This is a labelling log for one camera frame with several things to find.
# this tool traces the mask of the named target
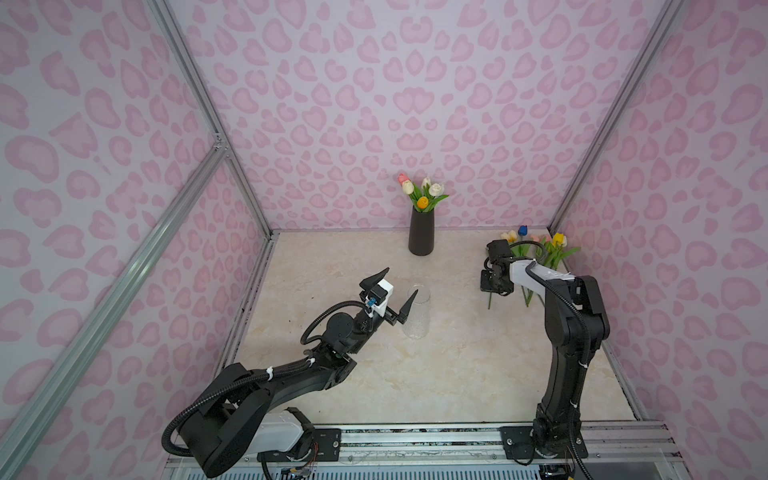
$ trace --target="perforated metal strip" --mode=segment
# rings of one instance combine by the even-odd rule
[[[279,468],[270,468],[280,478]],[[207,480],[200,470],[187,480]],[[260,466],[232,468],[215,480],[264,480]],[[409,465],[317,467],[309,480],[541,480],[538,466],[520,465]]]

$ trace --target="vase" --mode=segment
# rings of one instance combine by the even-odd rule
[[[427,213],[416,208],[411,211],[411,231],[408,236],[408,250],[423,257],[435,249],[435,210]]]

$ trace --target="diagonal metal beam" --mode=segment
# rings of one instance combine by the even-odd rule
[[[248,177],[245,174],[242,162],[231,147],[232,142],[227,135],[227,130],[224,128],[221,117],[216,111],[210,93],[205,87],[205,82],[203,81],[203,76],[200,74],[200,69],[197,67],[197,63],[187,47],[187,43],[184,40],[184,34],[181,31],[174,10],[170,7],[167,0],[145,1],[154,14],[157,24],[160,26],[160,30],[164,33],[168,45],[170,46],[170,50],[174,54],[174,57],[181,68],[181,72],[187,79],[187,83],[190,85],[192,93],[197,99],[197,103],[200,105],[200,109],[203,112],[203,116],[205,117],[211,132],[222,142],[224,149],[231,150],[231,156],[227,161],[234,170],[237,186],[246,198],[246,203],[253,216],[257,219],[257,223],[259,224],[263,235],[266,238],[270,238],[272,230],[270,229],[269,222],[266,221],[266,217],[259,205],[256,193],[253,191],[253,188],[248,181]]]
[[[214,146],[208,152],[136,250],[123,273],[19,412],[0,445],[1,480],[13,480],[24,468],[226,155],[227,152],[221,146]]]
[[[664,43],[677,25],[677,21],[682,17],[681,12],[685,10],[687,3],[688,0],[667,0],[661,7],[661,13],[656,18],[640,52],[634,59],[634,63],[630,67],[627,77],[624,79],[624,83],[614,99],[614,103],[611,104],[605,120],[603,120],[597,134],[594,136],[594,140],[587,149],[584,160],[581,162],[578,170],[576,170],[573,180],[568,185],[563,201],[554,212],[552,221],[548,226],[549,231],[556,232],[562,227],[565,216],[568,215],[568,211],[571,209],[571,205],[575,202],[576,196],[587,180],[589,172],[598,162],[605,143],[616,130],[621,116],[628,110],[632,97],[640,87],[646,73],[653,66],[656,57],[664,47]]]

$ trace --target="heart pattern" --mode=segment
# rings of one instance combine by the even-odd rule
[[[698,480],[768,468],[766,21],[756,2],[691,2],[564,226]]]
[[[213,138],[143,1],[4,2],[0,12],[2,435]],[[218,208],[221,220],[187,222],[169,247],[176,260],[166,253],[157,265],[21,478],[152,478],[162,464],[161,414],[146,410],[164,415],[175,392],[189,399],[210,380],[223,344],[214,324],[228,327],[261,241],[226,168],[209,189],[217,199],[201,199],[193,214],[215,219]],[[215,258],[186,250],[193,232]],[[204,263],[216,279],[192,297],[188,280]],[[190,314],[185,299],[198,297],[210,314]],[[170,319],[183,313],[196,334],[179,323],[171,334]],[[173,362],[185,336],[195,351]],[[151,377],[161,347],[168,371]],[[143,383],[154,396],[138,409]]]
[[[270,226],[321,229],[405,226],[401,170],[546,224],[663,2],[170,3]]]
[[[226,220],[215,220],[220,215]],[[216,255],[205,260],[190,238],[214,245]],[[153,478],[167,457],[160,432],[212,379],[262,244],[234,177],[221,165],[27,468],[40,478]],[[196,303],[179,301],[185,290],[194,290]],[[16,320],[2,328],[23,333],[30,307],[17,303]],[[70,311],[46,320],[46,343],[71,340],[82,321]],[[43,359],[20,369],[4,401],[23,404],[52,366]]]

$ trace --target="robotic arm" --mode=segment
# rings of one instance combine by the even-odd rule
[[[277,450],[291,458],[306,456],[313,441],[309,420],[296,409],[268,412],[297,396],[343,382],[357,364],[350,353],[359,352],[384,321],[406,322],[416,293],[399,313],[393,311],[387,305],[393,290],[384,280],[387,272],[389,268],[360,282],[362,301],[337,303],[310,324],[301,343],[319,343],[305,351],[305,359],[266,370],[248,370],[239,363],[223,369],[166,427],[163,448],[173,455],[193,456],[209,478],[224,473],[246,453]],[[360,308],[354,317],[336,312],[351,306]],[[332,313],[325,332],[309,337]],[[186,448],[171,441],[174,430]]]
[[[544,252],[539,243],[525,243]],[[576,442],[581,429],[581,390],[589,362],[611,329],[595,278],[560,273],[539,262],[514,257],[506,240],[495,240],[488,244],[480,286],[484,292],[508,295],[518,284],[545,299],[544,325],[552,343],[552,364],[547,390],[536,408],[531,442],[543,458],[562,455],[570,447],[584,470],[578,450],[585,457],[586,449],[577,448]]]

